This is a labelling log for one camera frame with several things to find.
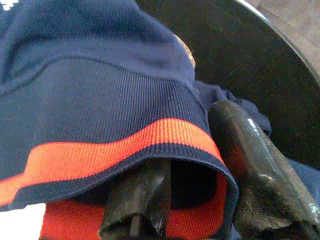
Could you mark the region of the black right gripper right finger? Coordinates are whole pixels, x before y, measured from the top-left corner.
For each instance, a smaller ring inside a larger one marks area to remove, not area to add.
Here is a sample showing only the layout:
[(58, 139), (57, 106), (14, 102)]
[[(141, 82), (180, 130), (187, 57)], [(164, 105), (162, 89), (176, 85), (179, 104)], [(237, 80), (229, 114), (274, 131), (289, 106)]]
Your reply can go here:
[(319, 205), (253, 118), (238, 104), (226, 100), (211, 107), (208, 121), (239, 189), (233, 225), (242, 238), (319, 239)]

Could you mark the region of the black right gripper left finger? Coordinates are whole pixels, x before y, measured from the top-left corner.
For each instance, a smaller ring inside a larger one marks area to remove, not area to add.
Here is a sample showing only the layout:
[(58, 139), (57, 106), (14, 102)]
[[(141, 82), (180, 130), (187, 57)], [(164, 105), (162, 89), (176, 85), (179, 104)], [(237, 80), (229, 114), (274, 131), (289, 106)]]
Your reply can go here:
[(102, 240), (165, 240), (171, 210), (171, 162), (147, 160), (118, 176), (99, 229)]

